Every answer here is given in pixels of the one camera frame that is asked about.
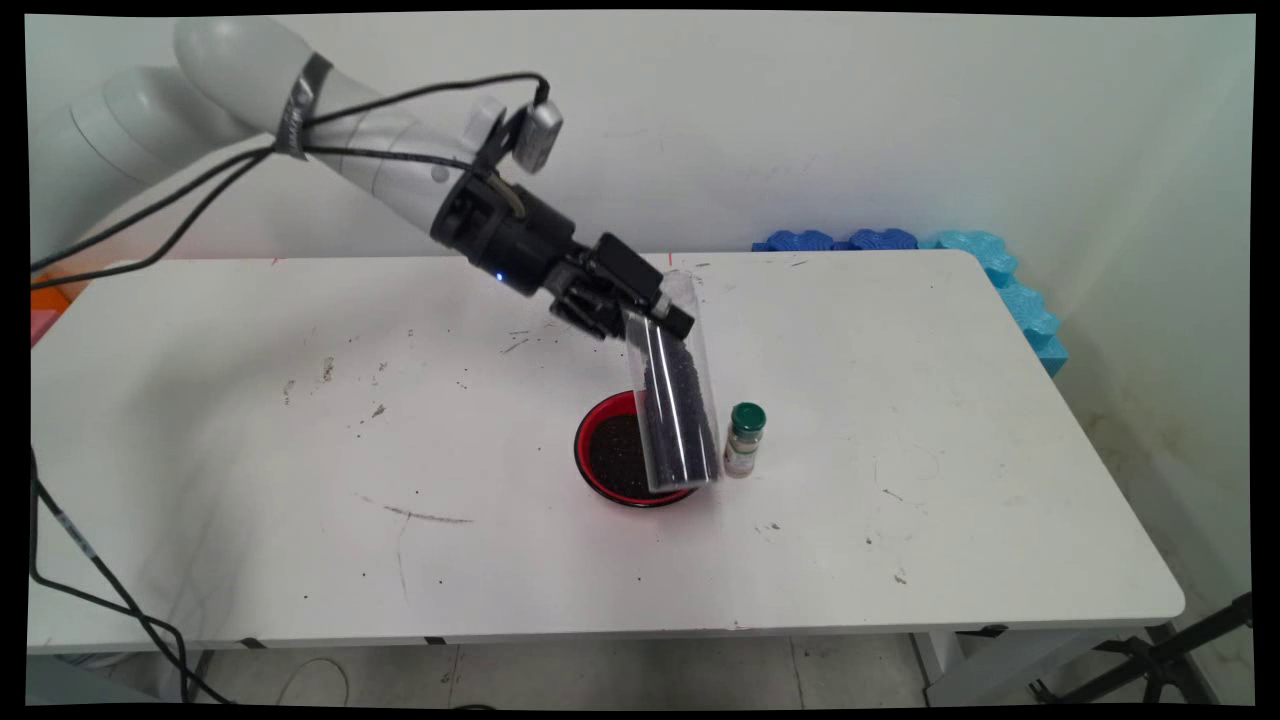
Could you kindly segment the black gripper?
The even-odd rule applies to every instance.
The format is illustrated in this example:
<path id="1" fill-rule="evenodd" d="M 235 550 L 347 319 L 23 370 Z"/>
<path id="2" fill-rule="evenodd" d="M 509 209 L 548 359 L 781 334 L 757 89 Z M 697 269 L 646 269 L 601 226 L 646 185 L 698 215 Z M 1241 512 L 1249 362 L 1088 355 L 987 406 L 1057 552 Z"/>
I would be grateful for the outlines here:
<path id="1" fill-rule="evenodd" d="M 525 214 L 497 195 L 475 199 L 465 224 L 465 256 L 508 288 L 527 297 L 545 287 L 550 313 L 596 340 L 625 337 L 627 311 L 644 316 L 677 340 L 686 340 L 694 318 L 678 307 L 662 283 L 664 275 L 612 233 L 589 252 L 590 272 L 553 272 L 579 260 L 588 246 L 576 225 L 540 197 L 517 190 Z"/>

